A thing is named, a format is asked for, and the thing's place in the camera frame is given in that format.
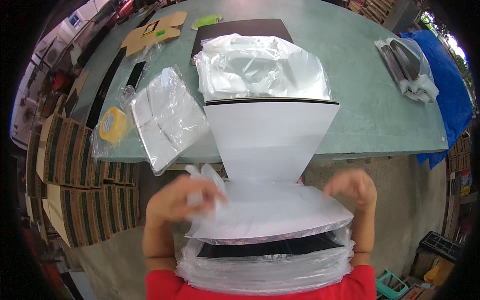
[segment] concrete floor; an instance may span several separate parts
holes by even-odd
[[[421,238],[430,230],[440,232],[444,216],[445,163],[433,170],[419,165],[415,156],[399,156],[385,161],[311,162],[305,170],[305,184],[323,189],[328,179],[343,168],[362,168],[375,182],[378,191],[375,215],[375,246],[372,266],[377,275],[388,268],[397,276],[407,274]],[[140,204],[144,216],[148,199],[181,171],[167,171],[161,177],[151,175],[147,163],[141,164]],[[338,200],[348,209],[354,204]],[[188,223],[173,227],[176,254],[185,245],[183,234]],[[86,271],[99,299],[145,299],[146,268],[142,256],[142,228],[118,233],[101,244],[73,249]]]

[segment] red shirt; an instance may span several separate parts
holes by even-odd
[[[279,296],[226,295],[189,286],[182,278],[167,270],[156,270],[145,277],[146,299],[161,300],[331,300],[375,299],[375,269],[358,265],[341,282],[317,290]]]

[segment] stacked cardboard boxes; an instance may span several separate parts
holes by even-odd
[[[448,152],[447,168],[450,172],[470,169],[470,137],[461,135]]]
[[[28,146],[27,196],[41,203],[70,247],[100,243],[138,225],[137,166],[92,159],[91,134],[56,110],[40,132],[32,131]]]

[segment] teal stool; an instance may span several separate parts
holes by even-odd
[[[388,269],[385,269],[385,272],[386,272],[385,275],[383,275],[379,279],[376,279],[377,291],[380,292],[380,295],[377,296],[377,299],[380,298],[381,296],[385,296],[390,300],[396,300],[403,293],[405,293],[405,291],[408,289],[408,286],[403,281],[401,281],[397,276],[393,275],[392,272],[390,272]],[[388,284],[385,285],[383,281],[388,277],[390,277],[388,279]],[[390,288],[390,284],[392,283],[393,278],[397,279],[401,284],[404,285],[404,287],[399,292]]]

